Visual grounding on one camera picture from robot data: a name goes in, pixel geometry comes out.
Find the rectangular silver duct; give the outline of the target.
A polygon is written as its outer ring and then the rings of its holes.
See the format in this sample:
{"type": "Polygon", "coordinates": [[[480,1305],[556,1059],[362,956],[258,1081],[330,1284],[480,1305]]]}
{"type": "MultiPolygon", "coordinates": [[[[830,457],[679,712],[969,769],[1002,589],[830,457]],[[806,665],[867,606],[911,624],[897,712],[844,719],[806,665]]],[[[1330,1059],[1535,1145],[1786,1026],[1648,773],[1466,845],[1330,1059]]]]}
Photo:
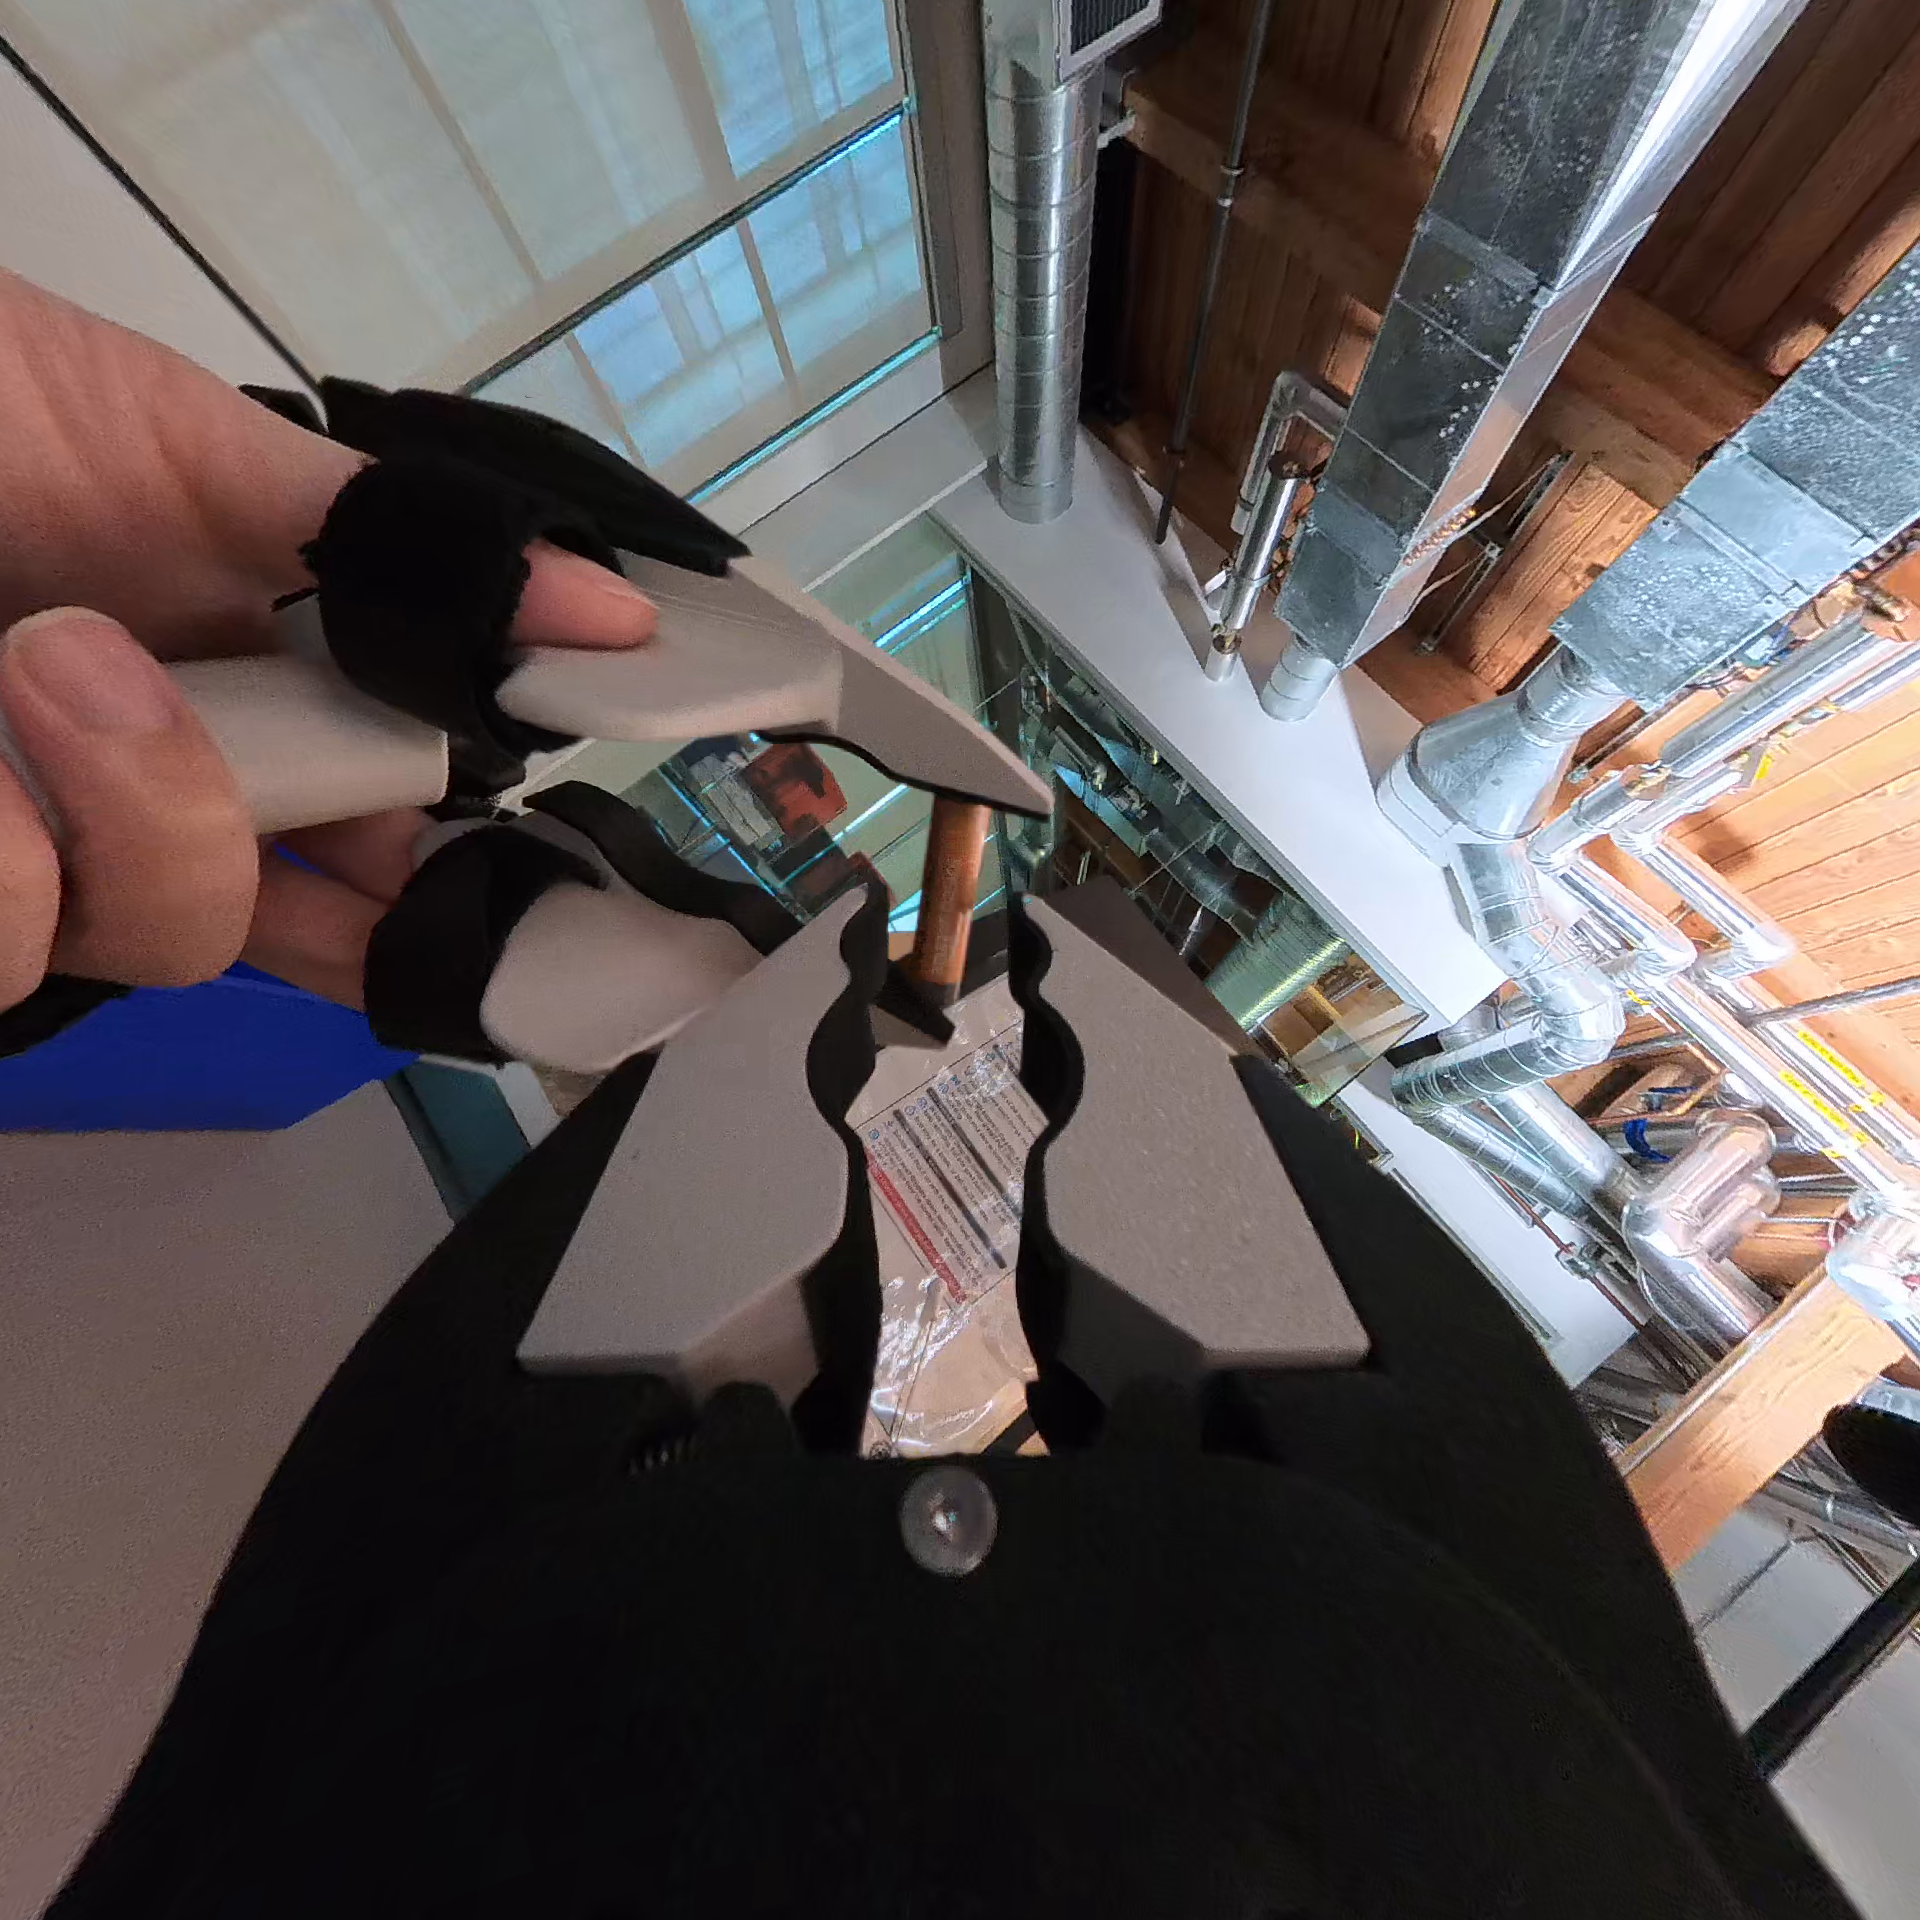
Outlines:
{"type": "Polygon", "coordinates": [[[1799,0],[1508,0],[1291,546],[1259,690],[1304,724],[1413,612],[1668,186],[1799,0]]]}
{"type": "Polygon", "coordinates": [[[1553,620],[1514,695],[1431,724],[1378,803],[1424,858],[1527,838],[1574,744],[1667,707],[1920,514],[1920,248],[1777,384],[1553,620]]]}

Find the black floor lamp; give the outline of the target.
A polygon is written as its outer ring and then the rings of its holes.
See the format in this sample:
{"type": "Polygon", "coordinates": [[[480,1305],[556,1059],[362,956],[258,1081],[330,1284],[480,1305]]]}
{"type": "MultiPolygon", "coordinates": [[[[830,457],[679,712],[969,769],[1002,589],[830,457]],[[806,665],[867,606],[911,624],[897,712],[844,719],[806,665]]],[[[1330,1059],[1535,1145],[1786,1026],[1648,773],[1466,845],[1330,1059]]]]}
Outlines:
{"type": "MultiPolygon", "coordinates": [[[[1823,1443],[1908,1536],[1920,1528],[1920,1420],[1908,1385],[1871,1385],[1823,1420],[1823,1443]]],[[[1908,1563],[1839,1633],[1818,1660],[1746,1726],[1746,1758],[1777,1782],[1849,1696],[1916,1633],[1920,1563],[1908,1563]]]]}

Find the metal pipe fixture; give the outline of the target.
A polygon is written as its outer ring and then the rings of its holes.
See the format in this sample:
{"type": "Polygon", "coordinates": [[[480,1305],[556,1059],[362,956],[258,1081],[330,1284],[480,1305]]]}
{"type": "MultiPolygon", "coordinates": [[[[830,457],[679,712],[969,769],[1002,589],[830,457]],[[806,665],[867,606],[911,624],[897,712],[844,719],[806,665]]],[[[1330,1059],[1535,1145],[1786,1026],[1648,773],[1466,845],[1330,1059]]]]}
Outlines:
{"type": "Polygon", "coordinates": [[[1304,371],[1277,377],[1259,408],[1258,449],[1235,487],[1235,508],[1231,508],[1235,546],[1202,589],[1207,683],[1231,677],[1259,590],[1277,584],[1277,564],[1283,558],[1295,506],[1316,475],[1316,467],[1333,457],[1341,425],[1345,406],[1316,377],[1304,371]]]}

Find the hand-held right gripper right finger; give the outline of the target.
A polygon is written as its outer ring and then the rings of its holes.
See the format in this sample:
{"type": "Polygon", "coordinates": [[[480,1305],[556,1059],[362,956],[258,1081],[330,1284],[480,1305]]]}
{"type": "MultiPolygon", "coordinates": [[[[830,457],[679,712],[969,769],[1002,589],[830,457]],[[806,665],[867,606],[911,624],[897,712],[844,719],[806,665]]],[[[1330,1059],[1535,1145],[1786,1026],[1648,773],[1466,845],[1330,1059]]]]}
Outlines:
{"type": "Polygon", "coordinates": [[[1013,1305],[1025,1417],[1094,1443],[1136,1385],[1345,1373],[1368,1330],[1259,1098],[1291,1094],[1117,879],[1007,910],[1025,1156],[1013,1305]]]}

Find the black copper battery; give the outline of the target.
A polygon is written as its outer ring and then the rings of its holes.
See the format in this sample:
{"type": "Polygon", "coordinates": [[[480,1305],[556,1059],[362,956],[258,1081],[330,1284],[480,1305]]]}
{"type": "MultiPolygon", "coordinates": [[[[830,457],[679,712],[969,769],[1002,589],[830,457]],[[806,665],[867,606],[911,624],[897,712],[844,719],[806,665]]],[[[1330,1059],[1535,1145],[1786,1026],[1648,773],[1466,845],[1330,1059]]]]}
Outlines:
{"type": "Polygon", "coordinates": [[[898,961],[898,971],[928,1008],[954,1008],[964,994],[986,838],[986,803],[931,795],[919,920],[916,944],[898,961]]]}

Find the dark teal mat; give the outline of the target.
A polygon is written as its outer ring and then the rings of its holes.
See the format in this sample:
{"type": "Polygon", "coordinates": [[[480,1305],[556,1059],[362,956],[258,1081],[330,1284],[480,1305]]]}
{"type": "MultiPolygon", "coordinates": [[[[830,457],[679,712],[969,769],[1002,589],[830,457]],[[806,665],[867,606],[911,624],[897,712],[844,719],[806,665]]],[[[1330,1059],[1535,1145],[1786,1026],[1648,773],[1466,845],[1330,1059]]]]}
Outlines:
{"type": "Polygon", "coordinates": [[[530,1137],[486,1067],[419,1059],[384,1087],[447,1219],[473,1211],[530,1156],[530,1137]]]}

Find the red equipment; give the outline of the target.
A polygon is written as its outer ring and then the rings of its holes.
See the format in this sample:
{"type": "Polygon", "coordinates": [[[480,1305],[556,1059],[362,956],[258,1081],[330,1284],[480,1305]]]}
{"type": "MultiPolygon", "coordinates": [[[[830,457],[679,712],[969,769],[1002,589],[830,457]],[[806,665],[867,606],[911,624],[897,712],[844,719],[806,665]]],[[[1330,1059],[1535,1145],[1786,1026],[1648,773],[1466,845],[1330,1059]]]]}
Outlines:
{"type": "Polygon", "coordinates": [[[806,743],[762,744],[741,765],[741,787],[757,854],[786,854],[846,811],[838,773],[806,743]]]}

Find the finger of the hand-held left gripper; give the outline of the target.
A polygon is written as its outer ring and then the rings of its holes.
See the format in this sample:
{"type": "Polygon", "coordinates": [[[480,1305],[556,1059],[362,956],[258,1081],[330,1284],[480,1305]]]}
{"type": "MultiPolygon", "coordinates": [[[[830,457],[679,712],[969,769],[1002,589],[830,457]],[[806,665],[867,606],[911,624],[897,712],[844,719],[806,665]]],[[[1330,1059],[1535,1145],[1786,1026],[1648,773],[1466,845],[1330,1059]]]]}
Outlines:
{"type": "Polygon", "coordinates": [[[538,787],[512,832],[577,858],[589,879],[556,878],[507,934],[480,991],[480,1035],[507,1059],[609,1071],[660,1056],[674,1071],[802,1071],[844,991],[854,1046],[954,1039],[885,947],[844,956],[859,910],[882,903],[867,887],[806,928],[751,879],[686,867],[648,811],[584,780],[538,787]]]}
{"type": "Polygon", "coordinates": [[[621,553],[621,572],[652,600],[652,636],[604,653],[532,644],[495,690],[495,712],[593,743],[686,744],[729,732],[829,743],[911,787],[1047,816],[1047,780],[974,707],[838,620],[774,564],[744,553],[725,572],[696,572],[621,553]]]}

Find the round silver air duct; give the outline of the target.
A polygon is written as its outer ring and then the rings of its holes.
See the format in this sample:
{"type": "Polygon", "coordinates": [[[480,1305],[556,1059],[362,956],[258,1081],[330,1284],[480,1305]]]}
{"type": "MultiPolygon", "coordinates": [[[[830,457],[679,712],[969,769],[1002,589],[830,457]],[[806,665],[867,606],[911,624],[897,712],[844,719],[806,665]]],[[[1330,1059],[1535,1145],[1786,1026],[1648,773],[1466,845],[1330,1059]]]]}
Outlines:
{"type": "Polygon", "coordinates": [[[1102,82],[1158,0],[986,0],[981,128],[990,198],[998,506],[1073,506],[1102,82]]]}

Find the blue storage bin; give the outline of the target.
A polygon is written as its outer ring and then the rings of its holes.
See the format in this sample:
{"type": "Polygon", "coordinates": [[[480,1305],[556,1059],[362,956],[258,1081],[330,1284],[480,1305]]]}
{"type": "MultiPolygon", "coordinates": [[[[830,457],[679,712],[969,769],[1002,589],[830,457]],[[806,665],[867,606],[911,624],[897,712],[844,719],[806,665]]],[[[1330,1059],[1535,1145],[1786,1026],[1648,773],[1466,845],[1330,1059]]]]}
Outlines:
{"type": "Polygon", "coordinates": [[[362,1009],[233,969],[188,991],[129,991],[4,1059],[0,1128],[288,1129],[407,1062],[419,1056],[378,1046],[362,1009]]]}

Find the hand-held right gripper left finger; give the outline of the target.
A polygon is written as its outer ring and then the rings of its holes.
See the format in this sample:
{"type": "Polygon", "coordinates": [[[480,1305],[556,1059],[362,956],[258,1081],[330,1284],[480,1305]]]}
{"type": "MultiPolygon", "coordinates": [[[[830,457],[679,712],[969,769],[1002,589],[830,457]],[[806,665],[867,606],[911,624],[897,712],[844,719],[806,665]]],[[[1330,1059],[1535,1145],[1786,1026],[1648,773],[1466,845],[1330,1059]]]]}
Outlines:
{"type": "Polygon", "coordinates": [[[846,1110],[885,961],[885,903],[844,896],[648,1059],[521,1338],[530,1382],[762,1385],[802,1450],[859,1451],[882,1257],[846,1110]]]}

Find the silver insulated pipes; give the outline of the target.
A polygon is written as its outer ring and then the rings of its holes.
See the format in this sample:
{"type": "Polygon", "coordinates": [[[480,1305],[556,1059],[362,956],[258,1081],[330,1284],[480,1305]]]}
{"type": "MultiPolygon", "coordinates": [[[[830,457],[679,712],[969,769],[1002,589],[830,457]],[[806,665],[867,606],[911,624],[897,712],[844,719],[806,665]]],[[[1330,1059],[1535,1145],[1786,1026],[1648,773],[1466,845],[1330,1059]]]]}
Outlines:
{"type": "Polygon", "coordinates": [[[1431,1137],[1632,1264],[1627,1310],[1704,1352],[1771,1316],[1734,1245],[1780,1204],[1777,1142],[1849,1177],[1823,1272],[1916,1352],[1916,1119],[1756,975],[1790,934],[1668,832],[1751,784],[1799,724],[1916,677],[1916,617],[1857,589],[1839,624],[1734,690],[1646,765],[1590,784],[1549,816],[1602,683],[1553,649],[1514,695],[1424,725],[1381,780],[1381,811],[1444,867],[1509,1009],[1451,1026],[1396,1067],[1390,1098],[1431,1137]],[[1618,1145],[1553,1076],[1614,1059],[1632,1009],[1734,1076],[1741,1105],[1680,1118],[1676,1145],[1618,1145]]]}

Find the person's left hand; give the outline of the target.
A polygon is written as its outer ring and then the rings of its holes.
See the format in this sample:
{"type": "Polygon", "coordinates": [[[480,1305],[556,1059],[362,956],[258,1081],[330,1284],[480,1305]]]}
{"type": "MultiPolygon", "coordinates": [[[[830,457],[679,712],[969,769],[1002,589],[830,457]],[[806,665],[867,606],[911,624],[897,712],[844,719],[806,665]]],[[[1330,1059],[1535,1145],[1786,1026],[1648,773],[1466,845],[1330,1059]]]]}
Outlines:
{"type": "Polygon", "coordinates": [[[35,773],[0,773],[4,1009],[48,971],[171,991],[233,961],[354,1009],[424,811],[258,854],[163,657],[258,653],[367,457],[21,273],[0,428],[0,697],[35,773]]]}

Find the large paned window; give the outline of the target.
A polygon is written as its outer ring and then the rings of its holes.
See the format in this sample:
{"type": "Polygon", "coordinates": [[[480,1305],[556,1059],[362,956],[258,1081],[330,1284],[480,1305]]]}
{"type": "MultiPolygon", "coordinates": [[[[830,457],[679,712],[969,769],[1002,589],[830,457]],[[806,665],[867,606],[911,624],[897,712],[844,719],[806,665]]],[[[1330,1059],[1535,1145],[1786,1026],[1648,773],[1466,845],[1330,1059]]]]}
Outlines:
{"type": "Polygon", "coordinates": [[[681,497],[939,336],[882,0],[51,0],[4,44],[312,377],[681,497]]]}

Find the thin black pipe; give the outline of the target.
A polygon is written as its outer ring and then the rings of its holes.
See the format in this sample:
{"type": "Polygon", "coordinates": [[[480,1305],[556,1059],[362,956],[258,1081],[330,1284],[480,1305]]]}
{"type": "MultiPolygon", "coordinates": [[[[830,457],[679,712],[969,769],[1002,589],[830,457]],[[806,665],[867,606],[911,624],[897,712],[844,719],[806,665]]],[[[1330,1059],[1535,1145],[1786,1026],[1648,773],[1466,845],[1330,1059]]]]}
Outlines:
{"type": "Polygon", "coordinates": [[[1156,546],[1171,540],[1171,519],[1172,519],[1172,506],[1178,506],[1178,482],[1184,482],[1184,467],[1190,467],[1200,371],[1202,371],[1202,350],[1207,350],[1207,334],[1214,334],[1214,297],[1218,297],[1218,279],[1223,279],[1223,259],[1229,259],[1229,232],[1231,232],[1231,214],[1235,214],[1235,186],[1242,186],[1242,175],[1245,175],[1245,128],[1251,128],[1251,104],[1258,104],[1258,85],[1259,85],[1259,56],[1266,56],[1266,38],[1272,38],[1272,19],[1277,19],[1277,0],[1258,0],[1251,19],[1245,19],[1245,44],[1242,44],[1235,98],[1231,98],[1223,161],[1218,161],[1218,175],[1214,175],[1214,220],[1207,220],[1202,279],[1200,279],[1200,297],[1191,297],[1184,381],[1178,381],[1171,442],[1164,442],[1156,546]]]}

